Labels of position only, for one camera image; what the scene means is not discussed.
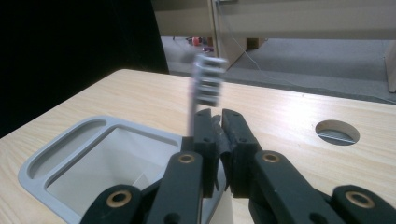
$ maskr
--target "gray floor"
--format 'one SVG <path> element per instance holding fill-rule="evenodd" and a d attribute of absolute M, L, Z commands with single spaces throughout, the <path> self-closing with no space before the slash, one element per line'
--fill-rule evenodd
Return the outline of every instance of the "gray floor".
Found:
<path fill-rule="evenodd" d="M 226 81 L 281 90 L 396 104 L 388 91 L 386 40 L 269 39 L 227 71 Z M 163 37 L 170 73 L 189 76 L 202 46 Z"/>

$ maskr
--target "black backdrop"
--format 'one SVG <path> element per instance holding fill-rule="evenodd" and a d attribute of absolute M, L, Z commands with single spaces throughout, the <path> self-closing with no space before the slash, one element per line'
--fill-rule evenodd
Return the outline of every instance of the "black backdrop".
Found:
<path fill-rule="evenodd" d="M 9 2 L 0 6 L 0 137 L 121 68 L 169 73 L 149 0 Z"/>

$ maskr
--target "screw hole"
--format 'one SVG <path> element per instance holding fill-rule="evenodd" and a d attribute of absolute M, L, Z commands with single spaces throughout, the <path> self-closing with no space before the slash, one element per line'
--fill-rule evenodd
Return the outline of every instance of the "screw hole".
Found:
<path fill-rule="evenodd" d="M 311 219 L 311 221 L 315 224 L 327 224 L 326 218 L 318 213 L 311 213 L 309 215 L 309 219 Z"/>
<path fill-rule="evenodd" d="M 274 154 L 264 154 L 262 155 L 262 159 L 269 162 L 279 162 L 279 157 Z"/>
<path fill-rule="evenodd" d="M 164 224 L 177 224 L 180 221 L 180 216 L 177 213 L 169 213 L 163 219 Z"/>
<path fill-rule="evenodd" d="M 182 163 L 190 163 L 193 162 L 195 158 L 192 155 L 184 154 L 178 157 L 178 161 Z"/>
<path fill-rule="evenodd" d="M 112 208 L 122 207 L 132 199 L 128 190 L 118 190 L 107 197 L 106 204 Z"/>
<path fill-rule="evenodd" d="M 373 208 L 375 207 L 375 203 L 373 200 L 360 192 L 357 191 L 348 191 L 346 193 L 346 198 L 353 204 L 362 207 L 362 208 Z"/>

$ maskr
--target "circular hole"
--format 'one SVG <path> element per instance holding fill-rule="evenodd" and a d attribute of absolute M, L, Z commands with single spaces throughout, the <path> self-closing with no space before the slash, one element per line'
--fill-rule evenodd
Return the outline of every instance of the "circular hole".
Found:
<path fill-rule="evenodd" d="M 315 224 L 327 224 L 327 219 L 321 214 L 318 213 L 311 213 L 309 215 L 309 219 Z"/>
<path fill-rule="evenodd" d="M 348 191 L 346 193 L 346 198 L 362 208 L 373 208 L 375 206 L 373 200 L 369 196 L 357 191 Z"/>
<path fill-rule="evenodd" d="M 127 204 L 132 199 L 132 194 L 128 190 L 118 190 L 107 197 L 107 205 L 117 208 Z"/>
<path fill-rule="evenodd" d="M 115 195 L 115 196 L 113 197 L 113 201 L 116 202 L 116 203 L 119 203 L 119 202 L 121 202 L 122 200 L 125 200 L 125 198 L 126 198 L 126 195 L 120 193 L 120 194 L 117 194 L 117 195 Z"/>
<path fill-rule="evenodd" d="M 262 155 L 262 159 L 264 161 L 269 161 L 269 162 L 278 162 L 279 161 L 279 157 L 274 154 L 264 154 L 264 155 Z"/>
<path fill-rule="evenodd" d="M 182 163 L 190 163 L 193 162 L 195 158 L 192 155 L 185 154 L 178 157 L 178 161 Z"/>
<path fill-rule="evenodd" d="M 169 213 L 163 219 L 164 224 L 177 224 L 180 221 L 178 213 Z"/>
<path fill-rule="evenodd" d="M 321 139 L 337 146 L 350 146 L 360 139 L 355 127 L 340 120 L 324 120 L 317 125 L 315 131 Z"/>

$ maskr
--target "wooden table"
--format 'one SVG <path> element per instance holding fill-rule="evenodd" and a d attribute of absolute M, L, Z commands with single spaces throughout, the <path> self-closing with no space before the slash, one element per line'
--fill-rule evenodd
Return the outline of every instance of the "wooden table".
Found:
<path fill-rule="evenodd" d="M 187 133 L 189 79 L 120 70 L 0 140 L 0 223 L 62 223 L 19 184 L 21 165 L 76 122 L 96 115 Z M 221 103 L 242 113 L 264 149 L 284 154 L 316 189 L 369 189 L 396 206 L 396 107 L 224 83 Z M 341 120 L 360 132 L 352 146 L 320 139 L 316 125 Z M 233 200 L 234 223 L 252 223 L 247 200 Z"/>

